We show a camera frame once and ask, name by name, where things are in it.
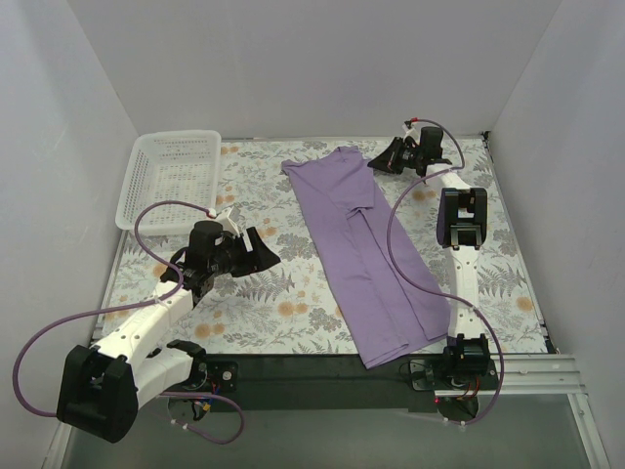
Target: floral tablecloth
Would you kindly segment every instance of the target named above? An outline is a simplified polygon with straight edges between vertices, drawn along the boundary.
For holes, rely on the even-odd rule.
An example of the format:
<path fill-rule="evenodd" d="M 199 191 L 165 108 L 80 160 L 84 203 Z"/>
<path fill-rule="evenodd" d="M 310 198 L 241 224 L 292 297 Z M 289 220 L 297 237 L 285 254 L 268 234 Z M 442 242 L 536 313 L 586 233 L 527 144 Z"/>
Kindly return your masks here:
<path fill-rule="evenodd" d="M 389 142 L 390 139 L 363 139 L 224 144 L 217 209 L 237 206 L 239 224 L 257 227 L 282 262 L 250 277 L 217 278 L 214 290 L 171 329 L 163 342 L 183 338 L 199 343 L 211 354 L 356 353 L 280 163 L 284 159 L 321 158 L 338 146 L 357 146 L 366 157 L 374 157 Z M 479 266 L 481 309 L 504 352 L 546 352 L 527 273 L 487 152 L 481 139 L 460 142 L 468 163 L 462 178 L 488 190 L 488 236 Z M 449 142 L 443 142 L 443 149 L 446 157 L 457 160 L 457 152 Z M 390 204 L 414 177 L 414 171 L 404 171 L 401 176 L 375 176 Z M 397 216 L 441 288 L 448 291 L 445 256 L 435 239 L 437 212 L 438 194 L 424 186 L 404 201 Z M 164 271 L 164 266 L 148 257 L 131 234 L 126 233 L 122 242 L 108 289 L 110 306 L 130 304 L 148 296 Z M 187 245 L 188 237 L 153 236 L 147 237 L 146 242 L 156 253 L 169 258 Z M 122 311 L 101 317 L 97 333 L 110 333 L 130 314 Z M 437 353 L 442 346 L 442 342 L 433 344 L 422 352 Z"/>

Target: red wire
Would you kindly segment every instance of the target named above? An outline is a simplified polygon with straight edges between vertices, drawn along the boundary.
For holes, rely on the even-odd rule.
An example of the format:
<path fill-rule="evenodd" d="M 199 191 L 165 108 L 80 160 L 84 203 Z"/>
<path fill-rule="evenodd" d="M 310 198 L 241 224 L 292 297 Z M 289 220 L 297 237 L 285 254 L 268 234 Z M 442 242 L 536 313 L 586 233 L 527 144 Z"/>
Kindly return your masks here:
<path fill-rule="evenodd" d="M 471 395 L 471 397 L 469 399 L 474 398 L 475 396 L 478 395 L 478 391 L 479 391 L 479 376 L 476 377 L 476 390 L 473 392 L 473 394 Z"/>
<path fill-rule="evenodd" d="M 467 390 L 465 391 L 465 394 L 461 394 L 460 396 L 456 396 L 456 399 L 464 398 L 467 394 L 469 394 L 470 390 L 471 390 L 471 383 L 469 383 L 469 385 L 467 386 Z"/>

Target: white enclosure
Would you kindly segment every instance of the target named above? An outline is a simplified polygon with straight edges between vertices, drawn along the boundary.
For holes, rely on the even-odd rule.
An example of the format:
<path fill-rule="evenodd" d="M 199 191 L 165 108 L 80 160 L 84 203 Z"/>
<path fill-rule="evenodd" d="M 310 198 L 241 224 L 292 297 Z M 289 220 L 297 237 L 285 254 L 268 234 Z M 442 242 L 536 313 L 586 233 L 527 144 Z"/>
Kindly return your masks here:
<path fill-rule="evenodd" d="M 69 0 L 140 134 L 492 128 L 560 0 Z"/>
<path fill-rule="evenodd" d="M 556 344 L 625 464 L 621 246 L 625 6 L 617 0 L 5 0 L 0 6 L 2 463 L 40 467 L 57 421 L 16 402 L 21 345 L 99 306 L 138 134 L 391 136 L 412 116 L 492 131 L 512 223 Z M 56 405 L 88 320 L 33 348 Z"/>

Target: laundry basket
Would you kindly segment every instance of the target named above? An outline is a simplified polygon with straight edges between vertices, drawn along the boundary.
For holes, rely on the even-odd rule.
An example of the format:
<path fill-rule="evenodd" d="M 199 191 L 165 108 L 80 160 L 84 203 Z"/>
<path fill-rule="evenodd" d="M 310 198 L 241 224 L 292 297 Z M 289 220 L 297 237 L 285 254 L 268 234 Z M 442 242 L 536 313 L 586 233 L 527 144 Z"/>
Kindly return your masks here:
<path fill-rule="evenodd" d="M 215 207 L 220 178 L 222 137 L 213 130 L 158 132 L 142 135 L 133 146 L 115 223 L 132 230 L 146 207 L 162 200 L 181 200 Z M 163 205 L 141 222 L 143 235 L 187 234 L 206 215 L 181 205 Z"/>

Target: purple cloth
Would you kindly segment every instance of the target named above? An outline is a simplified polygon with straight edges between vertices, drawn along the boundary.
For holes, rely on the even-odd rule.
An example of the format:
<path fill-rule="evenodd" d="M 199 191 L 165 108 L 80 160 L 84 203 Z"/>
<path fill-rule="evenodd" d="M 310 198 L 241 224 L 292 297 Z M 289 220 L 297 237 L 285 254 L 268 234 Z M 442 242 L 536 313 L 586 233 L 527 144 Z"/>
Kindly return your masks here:
<path fill-rule="evenodd" d="M 445 298 L 410 286 L 387 249 L 391 207 L 356 148 L 305 163 L 284 161 L 304 220 L 352 338 L 367 368 L 414 352 L 444 336 Z M 405 273 L 439 291 L 405 230 L 395 221 L 393 253 Z"/>

